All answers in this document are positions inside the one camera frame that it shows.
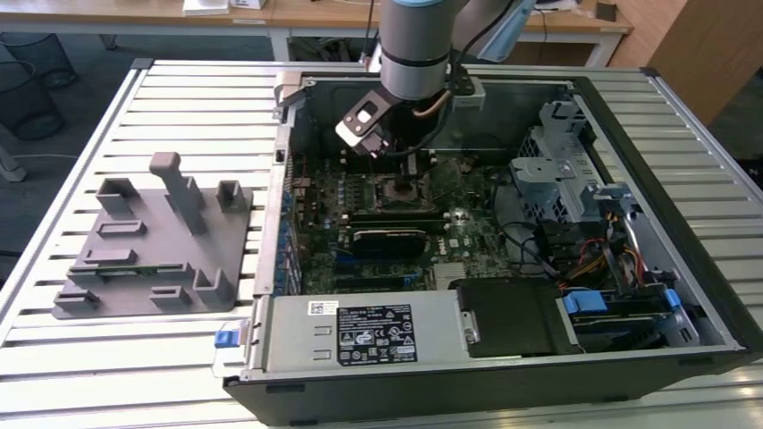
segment barcode sticker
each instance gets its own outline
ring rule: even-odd
[[[310,301],[309,315],[337,315],[339,301]]]

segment sticker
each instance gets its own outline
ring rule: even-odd
[[[265,20],[234,20],[234,24],[265,25]]]
[[[309,315],[335,315],[339,301],[310,301]]]
[[[403,364],[419,360],[409,304],[343,307],[335,311],[342,366]]]

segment green circuit board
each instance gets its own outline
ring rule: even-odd
[[[418,180],[421,193],[413,201],[379,192],[391,175],[349,174],[331,164],[310,172],[297,192],[303,295],[381,291],[338,289],[338,281],[353,279],[405,278],[401,290],[434,290],[429,273],[434,265],[446,263],[462,263],[469,277],[515,273],[489,203],[497,169],[470,162],[462,156],[441,156]],[[353,230],[343,224],[343,215],[410,211],[442,214],[449,222],[443,234],[427,235],[421,257],[394,263],[354,260]]]

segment motherboard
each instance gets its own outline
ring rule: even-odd
[[[363,173],[342,160],[298,163],[303,295],[438,290],[455,278],[517,273],[493,210],[506,168],[465,155],[433,156],[425,166],[401,183],[399,174],[374,173],[371,161]]]

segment chair leg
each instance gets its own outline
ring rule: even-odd
[[[117,34],[99,34],[101,42],[105,44],[105,48],[114,51],[118,48],[118,35]]]
[[[14,157],[0,147],[0,176],[9,181],[23,181],[27,177],[27,170],[22,168]]]

